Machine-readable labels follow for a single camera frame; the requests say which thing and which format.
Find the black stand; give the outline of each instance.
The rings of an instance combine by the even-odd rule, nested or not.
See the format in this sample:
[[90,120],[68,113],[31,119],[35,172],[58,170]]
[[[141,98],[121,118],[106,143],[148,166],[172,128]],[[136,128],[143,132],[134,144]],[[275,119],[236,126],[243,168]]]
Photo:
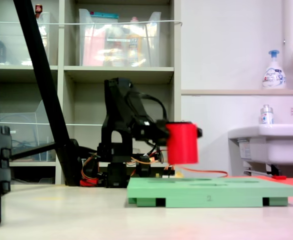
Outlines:
[[55,142],[11,156],[10,129],[0,126],[0,222],[1,196],[10,191],[10,159],[14,160],[55,149],[64,173],[65,184],[79,186],[82,169],[80,157],[87,158],[91,152],[95,152],[89,148],[79,147],[76,140],[69,138],[31,0],[14,0],[14,4]]

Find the blue pump cap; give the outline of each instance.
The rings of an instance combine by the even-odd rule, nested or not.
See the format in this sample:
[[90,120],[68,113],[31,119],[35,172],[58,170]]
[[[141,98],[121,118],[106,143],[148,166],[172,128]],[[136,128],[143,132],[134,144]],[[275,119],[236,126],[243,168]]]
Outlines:
[[277,54],[279,54],[280,52],[278,50],[271,50],[268,52],[268,54],[271,55],[271,58],[276,58]]

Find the circular hole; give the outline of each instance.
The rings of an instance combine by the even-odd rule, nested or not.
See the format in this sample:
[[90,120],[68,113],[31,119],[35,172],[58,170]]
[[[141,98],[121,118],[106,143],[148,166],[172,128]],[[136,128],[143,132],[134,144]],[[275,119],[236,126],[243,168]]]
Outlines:
[[240,181],[236,181],[236,180],[229,180],[229,181],[225,181],[226,183],[232,183],[232,184],[254,184],[254,183],[258,183],[259,181],[250,181],[250,180],[240,180]]
[[158,178],[148,181],[151,184],[174,184],[176,180],[174,178]]
[[210,179],[210,178],[196,178],[195,180],[196,181],[210,181],[212,179]]
[[216,184],[216,183],[192,183],[190,186],[201,186],[201,187],[221,187],[227,186],[227,184]]
[[175,178],[176,182],[192,182],[196,179],[193,178]]

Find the red wire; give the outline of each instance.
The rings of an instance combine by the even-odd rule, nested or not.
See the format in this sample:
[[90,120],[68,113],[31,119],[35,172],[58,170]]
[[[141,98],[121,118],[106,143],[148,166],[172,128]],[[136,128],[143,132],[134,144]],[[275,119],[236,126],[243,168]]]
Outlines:
[[218,171],[218,170],[196,170],[183,166],[179,166],[179,168],[184,169],[186,171],[194,172],[194,173],[204,173],[204,174],[224,174],[221,178],[226,178],[229,174],[226,171]]

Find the shelf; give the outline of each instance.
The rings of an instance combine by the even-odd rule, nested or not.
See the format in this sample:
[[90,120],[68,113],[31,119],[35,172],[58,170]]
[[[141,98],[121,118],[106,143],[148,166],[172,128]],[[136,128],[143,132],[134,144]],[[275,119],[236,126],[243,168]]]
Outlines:
[[[99,167],[100,168],[106,168],[107,166],[108,166],[108,164],[109,164],[109,162],[99,162]],[[156,163],[153,163],[153,164],[151,164],[151,167],[153,167],[153,168],[164,168],[164,167],[166,167],[168,164],[165,162],[165,163],[160,163],[160,162],[156,162]],[[128,166],[128,165],[126,165],[128,168],[135,168],[136,167],[136,165],[133,165],[133,166]]]
[[242,89],[226,89],[226,90],[210,90],[210,89],[183,89],[183,96],[201,96],[201,95],[293,95],[293,89],[258,89],[258,90],[242,90]]
[[96,84],[120,77],[134,84],[169,84],[174,67],[65,66],[64,71],[76,83]]
[[10,161],[10,167],[55,167],[55,161]]
[[[50,66],[53,80],[57,82],[58,66]],[[0,83],[36,83],[33,66],[0,65]]]
[[78,4],[169,5],[171,0],[75,0]]

